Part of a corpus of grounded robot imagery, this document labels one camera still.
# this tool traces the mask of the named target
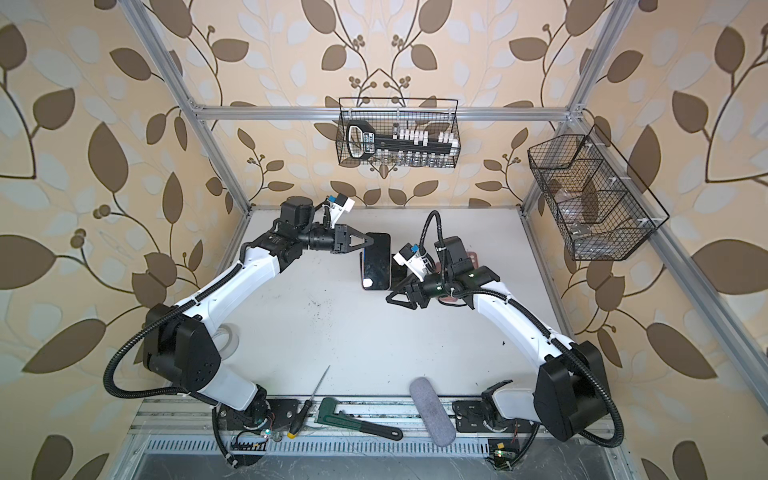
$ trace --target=wallpaper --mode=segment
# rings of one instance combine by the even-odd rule
[[[768,350],[768,3],[641,2],[586,116]]]
[[[106,475],[138,407],[104,391],[107,361],[213,278],[240,219],[113,7],[0,2],[3,478]],[[136,356],[118,385],[156,386]]]
[[[526,150],[552,135],[547,122],[465,122],[456,168],[339,165],[336,124],[218,121],[219,145],[252,204],[279,205],[339,192],[371,207],[516,205],[533,181]],[[220,194],[212,177],[208,190]]]
[[[603,353],[641,476],[764,478],[768,415],[653,247],[620,263],[577,263],[549,209],[540,211],[531,221],[549,272],[576,340]]]
[[[607,0],[147,0],[199,104],[563,107]]]

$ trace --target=black phone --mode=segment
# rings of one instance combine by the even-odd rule
[[[360,252],[360,281],[364,290],[389,290],[392,282],[389,247],[389,233],[366,233],[373,238],[369,245]]]

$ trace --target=white table surface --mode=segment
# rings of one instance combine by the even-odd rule
[[[363,233],[389,233],[394,253],[419,241],[429,211],[357,208],[340,222]],[[559,329],[516,210],[440,213],[445,237],[461,237],[480,265],[494,270],[533,314]],[[278,210],[255,210],[243,241],[268,230],[278,215]],[[426,243],[435,241],[433,224]],[[328,365],[320,397],[407,396],[409,383],[419,376],[444,396],[476,396],[504,379],[535,383],[528,361],[474,310],[432,300],[427,309],[414,311],[389,305],[387,294],[362,289],[359,252],[305,250],[227,318],[240,345],[225,363],[270,395],[309,395]]]

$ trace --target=tape roll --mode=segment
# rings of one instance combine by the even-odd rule
[[[235,350],[237,350],[237,346],[240,345],[240,337],[226,323],[219,326],[211,338],[222,360],[230,358],[235,353]]]

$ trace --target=wire basket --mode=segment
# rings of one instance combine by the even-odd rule
[[[461,151],[457,107],[447,98],[342,97],[339,165],[454,168]]]
[[[600,149],[610,146],[606,140],[593,127],[586,135],[560,135],[528,149],[531,172],[574,260],[626,260],[669,219],[621,152],[627,172],[617,173],[606,161]],[[663,213],[643,207],[627,182],[650,194]]]

